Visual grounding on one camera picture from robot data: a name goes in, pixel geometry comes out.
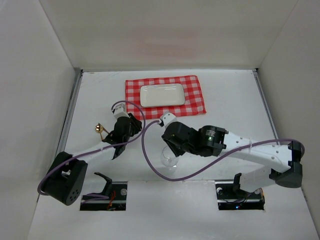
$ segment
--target gold object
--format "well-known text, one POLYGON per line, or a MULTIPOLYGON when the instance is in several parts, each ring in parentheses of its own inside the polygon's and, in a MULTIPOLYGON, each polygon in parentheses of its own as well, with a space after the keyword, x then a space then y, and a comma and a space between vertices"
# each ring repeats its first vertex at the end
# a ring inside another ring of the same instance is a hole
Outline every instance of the gold object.
POLYGON ((95 132, 100 134, 101 140, 103 140, 104 138, 102 137, 102 132, 105 131, 107 134, 109 134, 109 132, 104 128, 104 126, 102 126, 100 123, 98 123, 95 128, 94 128, 95 132))

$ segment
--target red checkered cloth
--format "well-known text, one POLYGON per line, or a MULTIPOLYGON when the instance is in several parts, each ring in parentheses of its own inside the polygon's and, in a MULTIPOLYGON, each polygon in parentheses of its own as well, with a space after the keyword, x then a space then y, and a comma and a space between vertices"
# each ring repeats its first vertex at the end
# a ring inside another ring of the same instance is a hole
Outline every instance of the red checkered cloth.
MULTIPOLYGON (((195 75, 145 78, 125 81, 125 100, 139 105, 146 119, 158 119, 164 113, 170 112, 177 117, 205 114, 205 101, 202 96, 198 77, 195 75), (140 104, 140 88, 145 85, 181 84, 183 86, 185 103, 180 106, 142 107, 140 104)), ((126 109, 137 119, 142 120, 140 111, 132 104, 126 104, 126 109)))

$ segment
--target white wall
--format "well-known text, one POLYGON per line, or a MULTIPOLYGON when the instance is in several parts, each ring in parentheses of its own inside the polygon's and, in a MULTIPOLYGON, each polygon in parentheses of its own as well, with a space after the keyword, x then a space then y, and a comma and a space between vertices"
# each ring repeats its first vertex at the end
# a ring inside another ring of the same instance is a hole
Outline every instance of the white wall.
POLYGON ((320 232, 320 1, 299 0, 259 75, 281 137, 305 144, 303 189, 320 232))
POLYGON ((38 0, 0 0, 0 234, 27 238, 74 81, 38 0))
POLYGON ((40 0, 74 67, 257 68, 297 0, 40 0))

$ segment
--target white plate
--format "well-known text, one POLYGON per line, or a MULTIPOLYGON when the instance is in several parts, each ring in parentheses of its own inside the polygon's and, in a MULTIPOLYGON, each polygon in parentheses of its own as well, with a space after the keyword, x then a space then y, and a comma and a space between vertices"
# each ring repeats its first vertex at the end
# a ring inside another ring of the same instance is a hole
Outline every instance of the white plate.
POLYGON ((185 104, 184 87, 180 83, 142 86, 140 104, 142 107, 183 105, 185 104))

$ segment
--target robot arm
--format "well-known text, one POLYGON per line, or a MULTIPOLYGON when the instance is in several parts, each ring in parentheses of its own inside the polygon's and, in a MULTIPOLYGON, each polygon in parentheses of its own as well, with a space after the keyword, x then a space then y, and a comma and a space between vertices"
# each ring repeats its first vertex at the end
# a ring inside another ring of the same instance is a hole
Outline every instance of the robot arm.
POLYGON ((102 142, 77 153, 60 152, 55 157, 48 173, 72 158, 72 156, 78 156, 97 149, 101 149, 101 151, 91 155, 79 156, 55 171, 41 186, 42 192, 67 206, 74 203, 80 194, 98 193, 104 196, 109 195, 112 180, 98 172, 95 175, 87 176, 87 170, 117 158, 126 149, 126 145, 109 147, 107 149, 103 148, 113 144, 126 143, 130 137, 133 137, 142 130, 142 122, 137 120, 131 113, 128 114, 126 106, 123 103, 115 106, 113 116, 117 120, 114 124, 114 130, 102 142))
MULTIPOLYGON (((198 131, 178 122, 172 113, 160 118, 165 127, 162 139, 176 157, 185 152, 202 157, 222 156, 235 148, 252 145, 256 141, 237 136, 224 128, 206 125, 198 131)), ((261 167, 234 177, 233 190, 252 193, 256 189, 277 184, 286 188, 299 188, 302 183, 302 146, 299 142, 289 145, 259 145, 236 151, 230 155, 261 167)))

